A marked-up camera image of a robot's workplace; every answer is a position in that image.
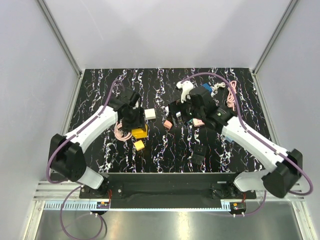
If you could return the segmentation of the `yellow cube socket adapter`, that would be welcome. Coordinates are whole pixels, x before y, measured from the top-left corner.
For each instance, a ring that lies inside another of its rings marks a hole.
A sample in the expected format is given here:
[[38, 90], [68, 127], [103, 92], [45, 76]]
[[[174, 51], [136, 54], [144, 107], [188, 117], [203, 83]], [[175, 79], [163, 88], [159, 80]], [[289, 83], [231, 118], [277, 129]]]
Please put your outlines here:
[[131, 130], [131, 134], [136, 139], [144, 139], [148, 136], [148, 125], [145, 124], [142, 128], [136, 128]]

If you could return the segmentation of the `black cube socket adapter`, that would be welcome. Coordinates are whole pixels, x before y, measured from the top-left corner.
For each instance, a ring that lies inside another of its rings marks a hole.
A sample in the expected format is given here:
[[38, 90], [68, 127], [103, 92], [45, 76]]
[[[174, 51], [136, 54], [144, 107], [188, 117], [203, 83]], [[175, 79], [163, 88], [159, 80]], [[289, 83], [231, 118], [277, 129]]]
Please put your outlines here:
[[201, 165], [205, 161], [206, 152], [206, 146], [196, 144], [191, 155], [191, 162], [195, 165]]

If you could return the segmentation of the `white multicolour power strip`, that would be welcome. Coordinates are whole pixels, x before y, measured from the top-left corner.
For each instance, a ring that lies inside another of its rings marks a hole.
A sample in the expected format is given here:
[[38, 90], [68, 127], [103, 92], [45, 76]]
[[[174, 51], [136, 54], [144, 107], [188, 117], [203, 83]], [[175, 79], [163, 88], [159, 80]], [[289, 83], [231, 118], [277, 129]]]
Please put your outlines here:
[[179, 118], [181, 116], [181, 100], [177, 99], [169, 103], [165, 107], [165, 111], [168, 115], [171, 115], [172, 117], [175, 117], [175, 118]]

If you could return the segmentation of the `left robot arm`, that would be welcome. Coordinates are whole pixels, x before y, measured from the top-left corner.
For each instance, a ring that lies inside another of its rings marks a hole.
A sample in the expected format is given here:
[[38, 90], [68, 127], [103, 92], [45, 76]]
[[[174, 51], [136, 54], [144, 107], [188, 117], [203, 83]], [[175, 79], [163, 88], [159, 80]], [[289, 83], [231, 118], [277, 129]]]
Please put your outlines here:
[[122, 124], [124, 132], [145, 129], [144, 109], [140, 106], [141, 95], [126, 89], [100, 106], [85, 122], [65, 135], [56, 134], [51, 138], [47, 170], [53, 170], [74, 183], [90, 187], [97, 198], [108, 193], [106, 178], [91, 169], [85, 160], [88, 147], [106, 129]]

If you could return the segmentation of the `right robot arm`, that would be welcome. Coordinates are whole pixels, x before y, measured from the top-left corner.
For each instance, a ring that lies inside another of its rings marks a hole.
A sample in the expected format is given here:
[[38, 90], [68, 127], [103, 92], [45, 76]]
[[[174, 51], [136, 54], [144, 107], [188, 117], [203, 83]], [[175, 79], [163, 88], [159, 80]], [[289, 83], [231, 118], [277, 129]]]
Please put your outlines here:
[[181, 96], [169, 104], [169, 112], [181, 114], [183, 120], [199, 119], [204, 125], [234, 141], [263, 166], [264, 170], [241, 172], [227, 185], [228, 195], [239, 198], [244, 192], [266, 190], [277, 198], [284, 198], [300, 179], [301, 173], [290, 164], [302, 166], [302, 154], [288, 151], [271, 142], [246, 123], [228, 106], [217, 106], [210, 91], [203, 85], [194, 87], [191, 82], [178, 83]]

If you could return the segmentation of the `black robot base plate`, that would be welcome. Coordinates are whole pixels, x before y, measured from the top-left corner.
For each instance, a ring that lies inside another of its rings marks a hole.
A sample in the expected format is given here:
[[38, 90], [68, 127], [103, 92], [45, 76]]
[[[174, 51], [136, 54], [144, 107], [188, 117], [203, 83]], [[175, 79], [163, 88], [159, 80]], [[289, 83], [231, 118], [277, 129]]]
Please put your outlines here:
[[235, 173], [110, 173], [103, 189], [88, 186], [81, 199], [106, 199], [111, 193], [111, 209], [213, 209], [222, 200], [255, 200], [256, 193], [241, 193], [233, 185]]

